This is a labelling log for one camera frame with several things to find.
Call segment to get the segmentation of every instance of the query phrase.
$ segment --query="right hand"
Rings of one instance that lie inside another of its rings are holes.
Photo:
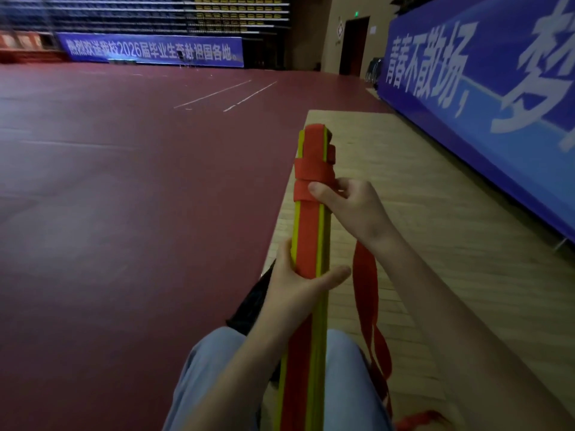
[[[339,194],[323,183],[309,183],[309,192],[332,211],[341,225],[368,249],[396,233],[369,181],[338,179]]]

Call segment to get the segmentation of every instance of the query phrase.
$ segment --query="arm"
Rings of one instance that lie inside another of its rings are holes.
[[[366,181],[310,191],[374,254],[425,335],[471,429],[572,430],[575,420],[529,368],[403,239]]]
[[[349,267],[335,267],[319,278],[306,280],[293,271],[290,249],[290,240],[278,249],[258,320],[183,430],[249,429],[292,333],[311,313],[321,294],[351,274]]]

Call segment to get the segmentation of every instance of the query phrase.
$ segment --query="maroon floor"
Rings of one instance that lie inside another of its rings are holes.
[[[388,111],[335,75],[99,64],[0,66],[0,106],[3,431],[160,429],[259,276],[308,109]]]

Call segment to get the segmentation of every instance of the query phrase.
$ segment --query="sports court floor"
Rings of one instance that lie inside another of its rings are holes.
[[[20,65],[0,66],[3,431],[159,429],[191,346],[290,234],[297,133],[315,122],[334,133],[336,174],[371,180],[414,247],[575,412],[571,254],[361,80]],[[353,244],[334,221],[332,262],[349,263]],[[438,409],[463,427],[379,281],[394,411]],[[329,324],[362,344],[350,284],[332,292]]]

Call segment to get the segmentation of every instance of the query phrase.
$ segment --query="light blue jeans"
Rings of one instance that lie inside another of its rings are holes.
[[[222,327],[193,347],[174,391],[163,431],[181,431],[246,337]],[[324,431],[391,431],[391,421],[367,372],[359,347],[347,334],[328,330]],[[253,430],[257,430],[254,418]]]

